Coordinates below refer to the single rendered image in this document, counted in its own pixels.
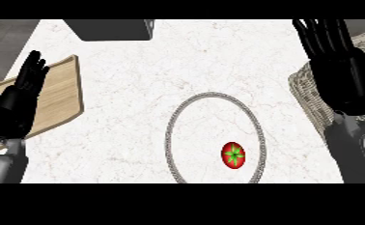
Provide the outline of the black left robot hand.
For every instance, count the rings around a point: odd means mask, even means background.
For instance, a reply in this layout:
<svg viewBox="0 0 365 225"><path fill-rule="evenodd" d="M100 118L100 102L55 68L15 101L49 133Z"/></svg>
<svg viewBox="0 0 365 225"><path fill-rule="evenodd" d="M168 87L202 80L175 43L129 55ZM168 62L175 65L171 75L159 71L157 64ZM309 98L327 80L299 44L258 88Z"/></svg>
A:
<svg viewBox="0 0 365 225"><path fill-rule="evenodd" d="M0 139L24 138L32 131L49 69L42 53L33 50L23 63L15 84L0 94Z"/></svg>

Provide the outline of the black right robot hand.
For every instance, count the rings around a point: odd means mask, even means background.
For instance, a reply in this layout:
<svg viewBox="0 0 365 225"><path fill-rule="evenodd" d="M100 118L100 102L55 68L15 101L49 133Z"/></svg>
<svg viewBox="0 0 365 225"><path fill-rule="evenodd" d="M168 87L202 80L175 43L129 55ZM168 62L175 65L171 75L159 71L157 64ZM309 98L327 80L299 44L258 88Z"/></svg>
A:
<svg viewBox="0 0 365 225"><path fill-rule="evenodd" d="M343 19L293 20L320 96L335 111L365 115L365 52L354 45Z"/></svg>

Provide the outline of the pale wicker basket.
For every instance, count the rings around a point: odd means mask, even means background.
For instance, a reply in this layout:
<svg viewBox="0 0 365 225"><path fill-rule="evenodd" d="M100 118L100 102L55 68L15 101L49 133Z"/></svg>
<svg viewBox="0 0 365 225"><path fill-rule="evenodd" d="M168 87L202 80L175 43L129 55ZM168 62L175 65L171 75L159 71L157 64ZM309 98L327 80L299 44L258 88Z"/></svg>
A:
<svg viewBox="0 0 365 225"><path fill-rule="evenodd" d="M314 127L323 133L335 121L335 111L318 94L309 63L305 63L301 70L290 75L289 84Z"/></svg>

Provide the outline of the red tomato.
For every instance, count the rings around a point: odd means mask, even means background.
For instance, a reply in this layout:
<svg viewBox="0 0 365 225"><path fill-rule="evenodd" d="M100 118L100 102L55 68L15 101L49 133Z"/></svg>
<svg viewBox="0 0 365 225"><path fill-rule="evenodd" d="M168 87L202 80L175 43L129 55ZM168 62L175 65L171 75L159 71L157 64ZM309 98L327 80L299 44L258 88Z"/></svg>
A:
<svg viewBox="0 0 365 225"><path fill-rule="evenodd" d="M236 142L228 142L222 149L224 164L231 169L239 169L246 163L246 151Z"/></svg>

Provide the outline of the pale wooden cutting board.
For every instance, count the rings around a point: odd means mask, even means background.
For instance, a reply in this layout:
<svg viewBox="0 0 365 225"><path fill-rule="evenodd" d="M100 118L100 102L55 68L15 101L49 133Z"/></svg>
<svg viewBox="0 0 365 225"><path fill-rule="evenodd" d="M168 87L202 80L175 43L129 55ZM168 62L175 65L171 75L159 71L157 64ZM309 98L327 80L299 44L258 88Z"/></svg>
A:
<svg viewBox="0 0 365 225"><path fill-rule="evenodd" d="M79 57L70 55L51 65L38 101L35 123L26 138L60 127L85 112Z"/></svg>

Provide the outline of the dark grey appliance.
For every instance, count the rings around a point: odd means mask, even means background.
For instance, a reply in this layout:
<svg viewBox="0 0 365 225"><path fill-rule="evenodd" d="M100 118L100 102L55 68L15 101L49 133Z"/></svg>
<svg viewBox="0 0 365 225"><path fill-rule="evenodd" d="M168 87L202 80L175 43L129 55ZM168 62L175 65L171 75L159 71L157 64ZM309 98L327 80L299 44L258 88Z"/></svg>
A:
<svg viewBox="0 0 365 225"><path fill-rule="evenodd" d="M85 42L153 39L154 19L67 19L64 22Z"/></svg>

